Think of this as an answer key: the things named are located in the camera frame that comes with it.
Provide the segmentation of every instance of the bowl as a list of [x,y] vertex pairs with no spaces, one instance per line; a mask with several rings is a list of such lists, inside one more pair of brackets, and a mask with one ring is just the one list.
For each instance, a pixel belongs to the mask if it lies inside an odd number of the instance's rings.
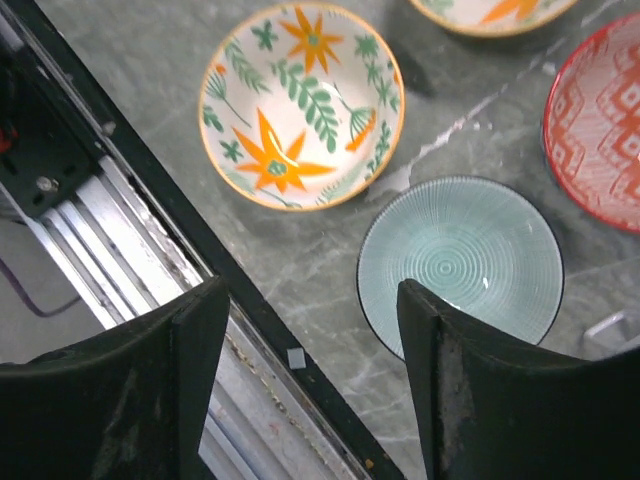
[[357,290],[371,328],[404,359],[398,284],[414,279],[463,312],[537,344],[564,285],[558,243],[538,211],[490,180],[430,180],[392,200],[360,250]]
[[435,23],[462,35],[508,37],[555,20],[578,0],[410,0]]
[[362,192],[404,122],[398,64],[364,20],[329,3],[289,3],[235,28],[213,55],[199,123],[214,167],[265,207],[311,211]]
[[601,221],[640,232],[640,13],[570,56],[542,124],[547,161],[566,193]]

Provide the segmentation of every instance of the screw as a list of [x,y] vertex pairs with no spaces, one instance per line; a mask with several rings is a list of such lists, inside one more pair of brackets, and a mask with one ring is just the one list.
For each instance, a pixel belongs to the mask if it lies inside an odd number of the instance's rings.
[[102,133],[104,133],[107,137],[113,135],[113,132],[116,130],[115,122],[107,122],[102,125]]
[[36,180],[36,185],[40,191],[46,193],[55,193],[60,186],[57,180],[47,177],[39,177],[38,180]]

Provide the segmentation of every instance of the floral bowl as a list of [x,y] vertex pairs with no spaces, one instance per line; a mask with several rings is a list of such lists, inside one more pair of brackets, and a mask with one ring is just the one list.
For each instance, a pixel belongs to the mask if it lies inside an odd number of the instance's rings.
[[391,50],[327,3],[282,4],[242,23],[205,74],[202,139],[238,193],[310,211],[363,191],[386,167],[404,121]]
[[534,30],[578,0],[410,0],[440,26],[474,37],[507,37]]

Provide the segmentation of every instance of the gray marble countertop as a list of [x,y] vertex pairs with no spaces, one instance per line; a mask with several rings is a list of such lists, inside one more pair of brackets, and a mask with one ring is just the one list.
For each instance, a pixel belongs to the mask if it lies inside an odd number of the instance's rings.
[[588,35],[638,0],[579,2],[522,40],[446,33],[408,0],[337,2],[372,23],[407,87],[405,129],[367,192],[326,211],[267,210],[218,177],[201,144],[205,68],[233,26],[266,0],[39,0],[89,70],[235,255],[288,327],[409,479],[425,478],[404,364],[369,329],[355,270],[364,234],[399,192],[440,175],[473,174],[529,199],[562,248],[565,294],[543,346],[576,355],[584,330],[640,307],[640,236],[591,218],[555,186],[539,122],[555,71]]

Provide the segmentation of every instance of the red patterned bowl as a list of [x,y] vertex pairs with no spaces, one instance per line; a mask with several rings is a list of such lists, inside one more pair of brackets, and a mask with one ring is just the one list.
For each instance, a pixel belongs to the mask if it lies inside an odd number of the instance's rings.
[[640,13],[571,55],[542,123],[547,159],[569,196],[603,222],[640,233]]

